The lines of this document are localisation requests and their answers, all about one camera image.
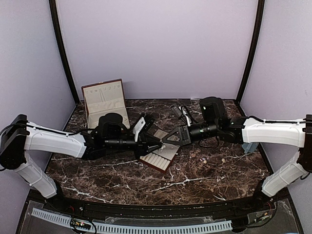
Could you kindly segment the beige jewelry tray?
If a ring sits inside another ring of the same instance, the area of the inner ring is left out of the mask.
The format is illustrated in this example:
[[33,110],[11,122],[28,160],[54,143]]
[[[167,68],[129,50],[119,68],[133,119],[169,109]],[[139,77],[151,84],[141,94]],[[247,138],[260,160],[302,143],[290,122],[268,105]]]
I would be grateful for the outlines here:
[[162,173],[166,173],[177,155],[178,150],[178,146],[164,143],[160,149],[155,150],[146,156],[141,156],[139,162]]

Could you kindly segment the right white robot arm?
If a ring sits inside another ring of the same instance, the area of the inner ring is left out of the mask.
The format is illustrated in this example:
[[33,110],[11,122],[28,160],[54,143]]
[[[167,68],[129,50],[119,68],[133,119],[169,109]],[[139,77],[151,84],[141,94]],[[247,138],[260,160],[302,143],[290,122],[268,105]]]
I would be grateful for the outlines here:
[[268,199],[298,178],[312,171],[312,116],[297,120],[265,120],[254,116],[228,118],[222,99],[207,97],[199,102],[203,122],[183,125],[162,139],[176,146],[189,145],[210,137],[229,143],[276,143],[298,148],[277,172],[259,182],[249,208],[260,211]]

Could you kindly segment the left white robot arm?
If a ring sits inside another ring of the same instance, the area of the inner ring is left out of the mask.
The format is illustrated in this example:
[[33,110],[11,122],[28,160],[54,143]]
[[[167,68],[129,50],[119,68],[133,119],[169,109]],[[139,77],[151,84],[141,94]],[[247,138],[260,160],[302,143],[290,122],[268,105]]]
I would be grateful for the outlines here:
[[127,128],[117,113],[108,113],[99,118],[94,129],[82,129],[74,133],[44,128],[27,120],[20,114],[1,133],[0,164],[5,170],[18,173],[30,186],[38,190],[50,205],[63,213],[69,208],[62,190],[31,159],[27,151],[45,151],[72,156],[83,160],[96,160],[105,156],[106,150],[132,151],[135,158],[162,147],[160,139],[148,130],[154,123],[152,115],[142,114]]

